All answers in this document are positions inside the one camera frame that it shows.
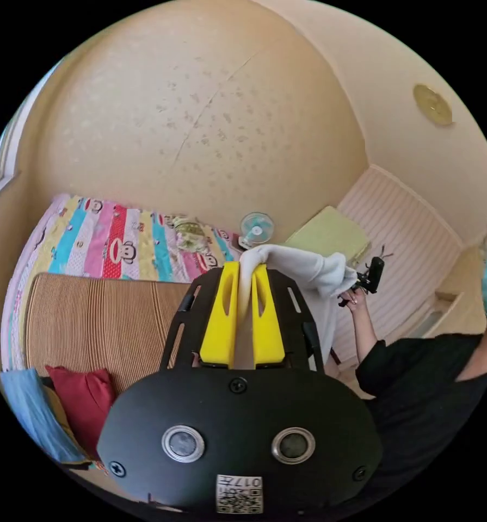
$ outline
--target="wicker mat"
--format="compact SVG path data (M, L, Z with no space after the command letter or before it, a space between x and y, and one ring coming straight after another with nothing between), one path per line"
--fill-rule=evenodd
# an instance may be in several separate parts
M158 370L188 287L39 274L26 314L26 366L41 376L47 376L46 364L81 372L107 368L121 393Z

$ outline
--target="camera lens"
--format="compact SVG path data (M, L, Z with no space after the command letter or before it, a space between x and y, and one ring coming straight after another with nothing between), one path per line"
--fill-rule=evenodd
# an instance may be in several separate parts
M178 431L169 438L169 447L173 453L181 457L190 457L196 450L194 437L185 431Z
M280 442L280 453L286 458L300 458L309 449L307 439L300 433L290 433Z
M300 464L314 453L316 441L304 428L292 427L278 433L272 441L272 454L283 464Z
M189 426L173 426L162 437L163 451L176 462L197 461L205 450L202 436Z

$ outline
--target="striped blanket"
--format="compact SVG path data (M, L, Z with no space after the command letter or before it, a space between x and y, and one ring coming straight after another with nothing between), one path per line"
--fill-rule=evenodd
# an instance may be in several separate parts
M57 196L32 232L9 283L1 328L3 370L24 369L26 305L41 272L190 283L210 268L238 260L233 234L207 225L201 228L208 251L179 249L172 217L112 201Z

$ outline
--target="woman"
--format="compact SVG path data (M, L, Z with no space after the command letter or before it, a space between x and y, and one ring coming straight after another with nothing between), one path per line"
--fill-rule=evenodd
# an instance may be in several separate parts
M452 441L487 386L487 325L480 335L446 334L434 339L378 340L365 293L343 294L355 330L357 381L375 398L365 401L384 455L343 516L388 496L409 482ZM487 262L483 279L487 315Z

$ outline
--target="small white fan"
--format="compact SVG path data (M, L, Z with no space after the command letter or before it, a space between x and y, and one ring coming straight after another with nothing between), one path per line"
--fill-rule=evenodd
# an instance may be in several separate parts
M242 235L238 239L241 248L248 250L253 246L266 243L274 232L272 219L261 212L251 212L241 224Z

